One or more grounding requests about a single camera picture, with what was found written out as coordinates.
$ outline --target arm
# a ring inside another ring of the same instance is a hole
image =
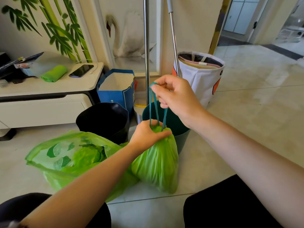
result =
[[[165,75],[153,85],[161,107],[199,133],[285,227],[304,224],[304,169],[207,112],[187,80]]]
[[[29,228],[85,227],[134,159],[170,134],[171,131],[154,133],[149,121],[141,122],[127,146],[52,195],[21,224]]]

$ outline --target swan picture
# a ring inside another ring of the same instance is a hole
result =
[[[129,11],[125,16],[125,26],[122,40],[120,42],[120,28],[115,17],[111,14],[106,15],[106,28],[111,37],[111,26],[115,28],[115,39],[113,44],[114,57],[144,57],[145,55],[145,37],[144,23],[141,15],[137,11]],[[156,43],[151,43],[149,51],[153,49]]]

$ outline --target metal pole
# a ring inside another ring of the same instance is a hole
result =
[[[149,0],[143,0],[143,15],[145,28],[145,58],[146,58],[146,103],[149,104],[149,86],[150,86],[150,72],[149,72]]]
[[[174,47],[175,63],[176,63],[176,69],[177,69],[176,72],[177,72],[177,76],[180,77],[179,60],[178,60],[178,54],[177,54],[177,48],[176,48],[176,38],[175,38],[175,32],[174,32],[173,12],[170,12],[169,15],[170,15],[170,20],[171,20],[171,28],[172,28],[173,47]]]

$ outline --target bamboo wall decal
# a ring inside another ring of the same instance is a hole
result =
[[[50,38],[50,45],[55,43],[56,49],[61,52],[62,55],[66,54],[73,61],[81,63],[81,57],[79,56],[77,46],[78,42],[82,48],[82,52],[87,60],[87,62],[92,62],[86,41],[83,37],[80,25],[70,0],[63,0],[67,14],[63,13],[59,5],[58,0],[53,0],[57,8],[58,13],[61,16],[64,28],[62,28],[57,20],[57,17],[54,13],[54,10],[51,7],[49,0],[13,0],[20,1],[21,8],[23,11],[28,11],[33,22],[37,25],[36,19],[32,13],[32,9],[37,11],[37,6],[40,8],[44,14],[47,23],[41,22],[45,32]],[[34,30],[40,36],[41,34],[37,31],[34,25],[28,20],[28,15],[25,12],[22,12],[18,9],[13,9],[12,7],[5,5],[2,7],[2,13],[9,13],[12,23],[16,23],[17,29],[25,31],[25,27],[32,31]]]

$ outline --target teal drawstring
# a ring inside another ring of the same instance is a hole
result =
[[[151,85],[150,85],[150,88],[149,88],[149,110],[150,110],[150,126],[151,126],[151,103],[152,103],[152,95],[153,95],[153,99],[154,99],[154,106],[155,106],[155,111],[156,111],[156,117],[157,117],[157,125],[159,126],[159,117],[158,117],[158,108],[157,108],[157,100],[156,100],[156,94],[152,91],[151,89],[151,86],[153,85],[158,85],[156,82],[153,82]],[[163,119],[163,126],[162,126],[162,131],[164,130],[164,128],[166,127],[166,116],[167,116],[167,111],[168,111],[168,108],[166,108],[164,110],[164,119]]]

